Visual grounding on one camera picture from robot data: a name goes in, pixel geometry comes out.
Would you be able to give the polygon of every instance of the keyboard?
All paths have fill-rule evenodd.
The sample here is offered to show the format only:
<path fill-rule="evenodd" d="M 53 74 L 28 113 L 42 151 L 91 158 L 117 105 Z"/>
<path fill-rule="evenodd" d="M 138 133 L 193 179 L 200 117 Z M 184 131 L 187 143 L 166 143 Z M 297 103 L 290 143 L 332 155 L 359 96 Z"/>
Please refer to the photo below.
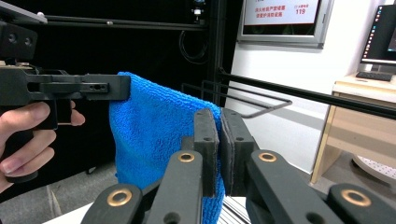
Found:
<path fill-rule="evenodd" d="M 391 81 L 393 75 L 392 74 L 383 74 L 383 73 L 368 73 L 368 72 L 359 72 L 356 77 L 367 78 L 372 80 L 379 81 Z"/>

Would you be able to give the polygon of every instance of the gray floor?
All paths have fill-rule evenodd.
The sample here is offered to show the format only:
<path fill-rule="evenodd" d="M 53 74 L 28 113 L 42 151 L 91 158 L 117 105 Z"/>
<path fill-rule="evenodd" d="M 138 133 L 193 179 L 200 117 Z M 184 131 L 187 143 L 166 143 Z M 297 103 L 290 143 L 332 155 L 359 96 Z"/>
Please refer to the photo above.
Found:
<path fill-rule="evenodd" d="M 313 185 L 327 193 L 336 183 L 352 183 L 371 190 L 396 209 L 396 190 L 363 170 L 354 167 L 352 156 L 344 153 L 332 168 Z M 81 173 L 63 181 L 36 189 L 0 204 L 0 218 L 4 224 L 43 223 L 61 214 L 91 203 L 107 187 L 116 184 L 115 166 L 110 163 L 98 167 L 91 175 Z M 309 184 L 309 175 L 299 172 Z"/>

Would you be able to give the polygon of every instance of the white perforated object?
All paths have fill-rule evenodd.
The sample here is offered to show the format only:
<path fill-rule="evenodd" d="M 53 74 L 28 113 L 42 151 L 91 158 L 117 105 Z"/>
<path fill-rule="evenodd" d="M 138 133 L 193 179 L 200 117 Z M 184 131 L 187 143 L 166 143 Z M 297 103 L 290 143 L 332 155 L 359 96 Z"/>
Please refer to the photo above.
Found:
<path fill-rule="evenodd" d="M 372 161 L 361 156 L 355 155 L 353 161 L 370 175 L 383 180 L 391 185 L 396 185 L 396 169 L 376 161 Z"/>

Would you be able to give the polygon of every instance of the blue towel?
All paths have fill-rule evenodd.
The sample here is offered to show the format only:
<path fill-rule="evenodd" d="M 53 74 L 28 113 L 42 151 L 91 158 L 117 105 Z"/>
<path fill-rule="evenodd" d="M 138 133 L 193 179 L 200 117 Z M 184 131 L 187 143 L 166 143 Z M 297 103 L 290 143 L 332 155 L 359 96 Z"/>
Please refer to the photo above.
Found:
<path fill-rule="evenodd" d="M 181 149 L 182 136 L 193 136 L 193 115 L 197 110 L 210 108 L 218 131 L 221 112 L 216 105 L 137 75 L 119 75 L 131 76 L 131 94 L 126 101 L 111 102 L 109 108 L 117 178 L 120 183 L 143 189 L 163 176 L 170 156 Z M 218 172 L 217 197 L 203 199 L 203 223 L 217 223 L 223 196 Z"/>

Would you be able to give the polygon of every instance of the white wall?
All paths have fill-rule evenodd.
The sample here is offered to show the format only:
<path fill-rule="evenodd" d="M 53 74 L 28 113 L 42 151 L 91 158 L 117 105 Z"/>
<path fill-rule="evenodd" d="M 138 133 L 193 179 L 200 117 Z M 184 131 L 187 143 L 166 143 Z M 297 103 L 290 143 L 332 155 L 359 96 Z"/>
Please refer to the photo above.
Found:
<path fill-rule="evenodd" d="M 357 71 L 371 19 L 376 6 L 382 4 L 393 1 L 335 0 L 324 49 L 236 44 L 232 74 L 331 94 L 337 78 Z M 311 173 L 328 106 L 277 92 L 254 90 L 293 101 L 293 105 L 270 114 L 245 119 L 260 148 L 276 151 L 292 165 Z M 243 114 L 257 111 L 256 107 L 234 100 L 227 100 L 226 107 Z"/>

